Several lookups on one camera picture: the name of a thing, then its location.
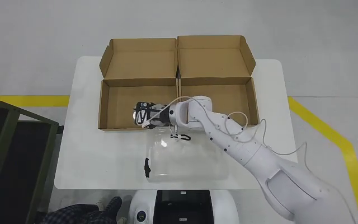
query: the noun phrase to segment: person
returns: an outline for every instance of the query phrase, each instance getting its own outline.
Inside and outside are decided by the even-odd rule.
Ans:
[[[75,204],[48,213],[42,224],[117,224],[117,213],[122,206],[122,199],[114,197],[106,208],[103,204]]]

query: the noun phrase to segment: yellow floor line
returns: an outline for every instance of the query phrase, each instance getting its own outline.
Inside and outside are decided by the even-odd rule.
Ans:
[[[292,97],[289,97],[288,100],[290,109],[295,114],[301,117],[304,121],[310,124],[314,129],[316,129],[341,149],[353,188],[353,193],[356,198],[356,204],[358,206],[358,160],[355,155],[352,143],[333,128],[331,128],[328,124],[319,119],[316,115],[307,110],[304,106],[299,104]]]
[[[14,106],[68,106],[69,96],[0,96],[0,101]]]
[[[339,134],[328,124],[320,120],[317,116],[300,105],[292,97],[288,98],[290,109],[310,124],[314,129],[328,138],[337,145],[342,153],[347,167],[350,182],[358,206],[358,161],[354,152],[352,143],[344,136]],[[52,106],[68,106],[69,96],[0,96],[0,101],[7,102],[14,106],[36,106],[36,107],[52,107]]]

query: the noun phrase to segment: white robot body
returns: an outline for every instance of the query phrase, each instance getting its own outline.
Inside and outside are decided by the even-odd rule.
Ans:
[[[172,125],[205,131],[208,141],[244,166],[257,179],[271,207],[287,220],[299,224],[355,223],[336,189],[274,154],[242,132],[243,127],[227,115],[212,112],[210,98],[195,96],[178,102],[170,106],[169,114]]]

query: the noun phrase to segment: cardboard box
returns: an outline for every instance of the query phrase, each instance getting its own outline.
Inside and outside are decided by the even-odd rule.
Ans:
[[[98,128],[141,129],[134,124],[138,101],[167,104],[178,97],[176,39],[112,39],[100,62]]]
[[[248,125],[259,123],[251,74],[255,59],[243,36],[179,36],[180,96],[208,96],[213,111],[241,111]],[[243,115],[231,116],[241,125]]]
[[[240,35],[179,36],[178,42],[112,39],[100,63],[104,79],[98,128],[141,129],[133,119],[138,101],[167,104],[178,96],[197,95],[210,97],[214,112],[241,111],[249,125],[256,125],[254,67],[255,60]],[[244,124],[242,115],[232,118]]]

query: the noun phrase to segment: transparent object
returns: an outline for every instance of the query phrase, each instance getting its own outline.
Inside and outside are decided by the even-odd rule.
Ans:
[[[223,151],[210,142],[203,131],[178,130],[190,141],[170,137],[169,127],[147,131],[147,158],[149,182],[223,180],[228,168]]]

